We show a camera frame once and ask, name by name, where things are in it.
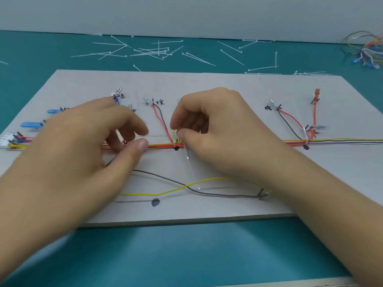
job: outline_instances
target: left hand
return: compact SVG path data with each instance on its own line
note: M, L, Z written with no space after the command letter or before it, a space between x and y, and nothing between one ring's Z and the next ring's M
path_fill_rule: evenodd
M122 145L116 130L126 141L149 133L134 112L109 98L50 118L0 178L2 236L29 236L39 248L110 203L148 147L146 139ZM118 152L108 167L102 160L105 141Z

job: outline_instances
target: hand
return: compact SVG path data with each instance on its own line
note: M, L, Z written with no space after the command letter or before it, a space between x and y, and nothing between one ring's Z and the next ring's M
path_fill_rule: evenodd
M170 127L216 169L260 183L278 171L278 154L289 151L238 92L223 87L182 97Z
M111 202L148 146L146 139L122 145L117 129L126 141L149 132L134 112L109 98L50 118L0 178L0 232L12 240L29 236L39 248ZM105 141L119 152L108 167Z

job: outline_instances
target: right hand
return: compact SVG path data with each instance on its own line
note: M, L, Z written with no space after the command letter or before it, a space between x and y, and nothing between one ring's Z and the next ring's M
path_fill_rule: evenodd
M268 184L279 171L278 155L289 151L237 91L218 87L188 94L170 121L177 135L202 160L230 175Z

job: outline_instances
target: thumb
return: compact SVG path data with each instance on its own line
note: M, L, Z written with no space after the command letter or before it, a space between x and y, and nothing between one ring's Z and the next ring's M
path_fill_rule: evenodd
M146 139L137 139L130 142L113 161L101 171L104 181L110 181L119 190L125 185L133 168L140 161L142 154L147 150L149 143Z
M177 136L184 141L185 145L192 149L197 155L202 152L202 142L207 134L200 134L191 129L179 129Z

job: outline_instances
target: fingernail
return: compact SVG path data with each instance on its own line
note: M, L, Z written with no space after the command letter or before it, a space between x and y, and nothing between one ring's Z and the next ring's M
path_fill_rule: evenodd
M149 142L144 138L138 139L137 142L138 142L138 150L140 150L140 152L144 153L149 146Z
M180 130L177 130L177 136L182 139L184 137L184 132L182 131L182 129Z

